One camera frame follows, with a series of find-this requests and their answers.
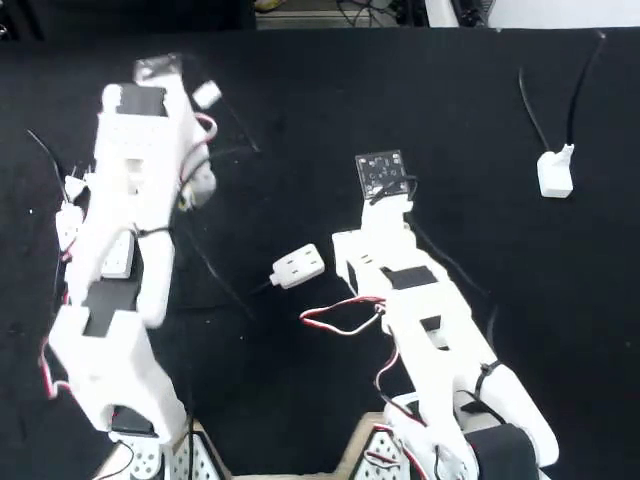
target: white outlet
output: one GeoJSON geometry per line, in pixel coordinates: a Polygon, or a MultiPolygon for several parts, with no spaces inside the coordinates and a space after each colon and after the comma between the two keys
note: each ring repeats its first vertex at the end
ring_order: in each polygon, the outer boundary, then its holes
{"type": "Polygon", "coordinates": [[[324,262],[313,243],[285,255],[273,264],[272,285],[291,288],[324,272],[324,262]]]}

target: black table surface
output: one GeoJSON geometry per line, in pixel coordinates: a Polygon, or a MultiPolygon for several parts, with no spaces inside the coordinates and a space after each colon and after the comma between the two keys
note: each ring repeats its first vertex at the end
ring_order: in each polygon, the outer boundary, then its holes
{"type": "MultiPolygon", "coordinates": [[[[178,227],[171,311],[150,336],[181,398],[192,385],[195,415],[234,473],[331,471],[360,416],[383,406],[371,381],[389,339],[378,329],[336,338],[304,328],[297,314],[347,295],[332,272],[330,235],[359,223],[354,155],[391,149],[420,177],[422,228],[490,292],[476,294],[452,272],[480,328],[499,306],[497,354],[560,443],[548,473],[622,478],[637,469],[640,30],[609,31],[585,84],[567,200],[540,197],[542,148],[517,87],[523,66],[560,149],[594,44],[591,31],[345,30],[0,47],[3,478],[87,478],[111,446],[69,395],[44,397],[36,357],[51,324],[60,197],[25,129],[66,169],[86,168],[104,85],[129,81],[133,60],[169,51],[201,59],[261,148],[217,158],[215,197],[179,225],[191,222],[240,292],[304,243],[327,261],[307,284],[252,297],[254,321],[225,307],[187,314],[181,306],[227,299],[178,227]]],[[[216,108],[221,144],[243,144],[216,108]]],[[[350,325],[367,313],[329,320],[350,325]]],[[[402,368],[385,388],[407,391],[402,368]]]]}

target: white electrical connector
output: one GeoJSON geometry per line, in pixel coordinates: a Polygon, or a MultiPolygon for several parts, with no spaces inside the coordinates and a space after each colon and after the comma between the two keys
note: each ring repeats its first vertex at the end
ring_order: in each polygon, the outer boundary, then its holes
{"type": "Polygon", "coordinates": [[[206,110],[222,97],[222,92],[216,82],[209,80],[200,85],[191,97],[200,108],[206,110]]]}
{"type": "Polygon", "coordinates": [[[313,243],[309,243],[273,264],[271,284],[287,289],[300,285],[324,272],[324,262],[313,243]]]}
{"type": "Polygon", "coordinates": [[[573,191],[569,168],[573,149],[573,145],[565,145],[560,152],[545,152],[538,160],[538,182],[543,197],[567,198],[573,191]]]}

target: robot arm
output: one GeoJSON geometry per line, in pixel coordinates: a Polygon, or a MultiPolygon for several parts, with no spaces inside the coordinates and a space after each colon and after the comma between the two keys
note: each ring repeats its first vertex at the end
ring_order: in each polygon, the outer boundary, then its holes
{"type": "Polygon", "coordinates": [[[139,61],[135,84],[104,89],[90,203],[68,250],[69,302],[49,335],[92,425],[114,441],[144,438],[157,448],[184,435],[186,414],[146,329],[160,327],[166,313],[176,198],[190,208],[215,188],[205,160],[217,126],[208,117],[208,132],[198,123],[178,62],[139,61]],[[131,273],[105,278],[105,258],[123,234],[133,239],[122,259],[133,263],[131,273]]]}
{"type": "Polygon", "coordinates": [[[400,152],[356,163],[362,228],[333,235],[336,270],[354,294],[385,299],[382,328],[415,387],[394,403],[417,404],[419,413],[410,418],[388,405],[388,422],[435,478],[538,478],[538,468],[558,458],[556,438],[517,376],[497,361],[446,270],[416,247],[403,218],[412,177],[400,152]],[[496,476],[514,463],[513,476],[496,476]]]}

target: black circuit board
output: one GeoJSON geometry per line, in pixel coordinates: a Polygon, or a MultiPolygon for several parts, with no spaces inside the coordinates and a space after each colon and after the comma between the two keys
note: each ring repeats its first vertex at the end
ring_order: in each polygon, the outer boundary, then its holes
{"type": "MultiPolygon", "coordinates": [[[[400,150],[356,155],[356,167],[365,200],[373,198],[382,187],[389,185],[394,179],[406,175],[400,150]]],[[[408,192],[407,182],[400,182],[390,187],[384,196],[408,192]]]]}

